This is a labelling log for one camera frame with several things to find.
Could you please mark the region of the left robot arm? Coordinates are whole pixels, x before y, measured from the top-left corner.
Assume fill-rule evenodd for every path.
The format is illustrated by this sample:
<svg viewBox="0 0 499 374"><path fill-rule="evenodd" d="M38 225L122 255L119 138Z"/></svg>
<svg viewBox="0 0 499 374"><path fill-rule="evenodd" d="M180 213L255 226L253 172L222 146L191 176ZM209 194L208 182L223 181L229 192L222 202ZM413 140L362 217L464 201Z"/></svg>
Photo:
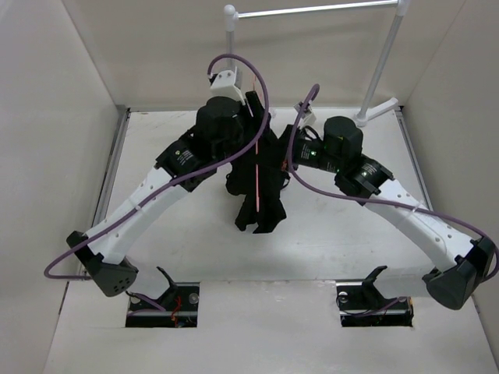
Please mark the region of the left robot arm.
<svg viewBox="0 0 499 374"><path fill-rule="evenodd" d="M243 148L251 118L244 103L212 97L197 111L194 126L160 153L144 180L111 215L85 233L69 235L68 245L106 296L129 292L147 298L157 310L172 307L175 291L166 271L133 263L127 254L170 206L215 173L201 174L201 169Z"/></svg>

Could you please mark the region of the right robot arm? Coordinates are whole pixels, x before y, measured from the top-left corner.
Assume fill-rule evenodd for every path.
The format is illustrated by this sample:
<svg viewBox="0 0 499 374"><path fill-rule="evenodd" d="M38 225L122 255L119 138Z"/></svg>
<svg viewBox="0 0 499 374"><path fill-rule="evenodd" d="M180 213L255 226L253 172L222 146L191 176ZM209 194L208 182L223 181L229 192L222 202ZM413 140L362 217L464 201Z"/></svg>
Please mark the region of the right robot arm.
<svg viewBox="0 0 499 374"><path fill-rule="evenodd" d="M323 135L314 139L305 128L287 125L282 140L290 168L302 165L334 174L340 199L356 201L385 219L430 259L429 266L419 268L378 267L361 290L367 306L376 309L392 298L426 296L459 310L498 272L490 266L498 256L496 245L484 233L474 239L453 228L453 218L429 211L390 170L363 154L363 132L353 120L328 118Z"/></svg>

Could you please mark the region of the black trousers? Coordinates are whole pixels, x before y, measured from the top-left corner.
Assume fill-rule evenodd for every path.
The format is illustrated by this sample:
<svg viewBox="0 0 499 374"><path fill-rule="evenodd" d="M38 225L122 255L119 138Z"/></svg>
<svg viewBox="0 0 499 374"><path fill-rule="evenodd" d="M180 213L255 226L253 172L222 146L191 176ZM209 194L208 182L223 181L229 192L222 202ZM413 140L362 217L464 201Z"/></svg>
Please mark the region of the black trousers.
<svg viewBox="0 0 499 374"><path fill-rule="evenodd" d="M235 219L235 226L245 231L255 224L255 234L274 231L287 215L281 202L281 191L289 183L290 177L285 166L285 139L277 137L268 122L258 139L259 153L255 156L255 146L231 163L232 169L226 175L225 188L233 196L243 196L244 200ZM256 213L255 163L259 165L260 212Z"/></svg>

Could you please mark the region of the pink wire hanger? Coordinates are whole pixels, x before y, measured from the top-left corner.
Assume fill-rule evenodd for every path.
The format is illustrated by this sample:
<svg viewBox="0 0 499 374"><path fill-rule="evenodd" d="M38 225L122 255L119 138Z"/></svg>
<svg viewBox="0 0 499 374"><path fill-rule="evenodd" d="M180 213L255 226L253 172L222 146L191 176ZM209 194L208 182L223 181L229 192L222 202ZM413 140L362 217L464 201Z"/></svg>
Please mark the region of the pink wire hanger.
<svg viewBox="0 0 499 374"><path fill-rule="evenodd" d="M253 83L252 83L252 88L253 90L257 93L256 89L256 83L257 83L257 77L256 75L253 75ZM258 141L255 143L255 156L257 157L259 153L259 144ZM260 186L259 186L259 165L258 163L255 163L255 198L256 198L256 213L260 212Z"/></svg>

